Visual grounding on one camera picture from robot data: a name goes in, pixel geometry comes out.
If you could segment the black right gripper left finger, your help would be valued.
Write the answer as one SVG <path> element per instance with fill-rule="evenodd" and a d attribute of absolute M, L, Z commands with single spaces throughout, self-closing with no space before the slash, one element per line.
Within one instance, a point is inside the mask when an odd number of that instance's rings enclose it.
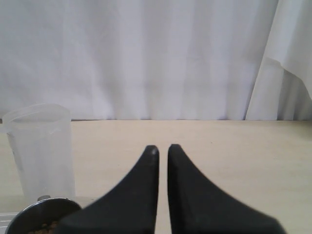
<path fill-rule="evenodd" d="M 106 195 L 63 218 L 57 234 L 153 234 L 159 189 L 159 151 L 149 145 Z"/>

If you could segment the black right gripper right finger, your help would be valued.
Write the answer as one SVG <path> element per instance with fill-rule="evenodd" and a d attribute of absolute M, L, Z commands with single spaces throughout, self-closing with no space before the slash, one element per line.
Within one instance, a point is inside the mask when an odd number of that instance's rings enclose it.
<path fill-rule="evenodd" d="M 284 234 L 277 219 L 227 194 L 193 164 L 182 147 L 168 150 L 167 192 L 174 234 Z"/>

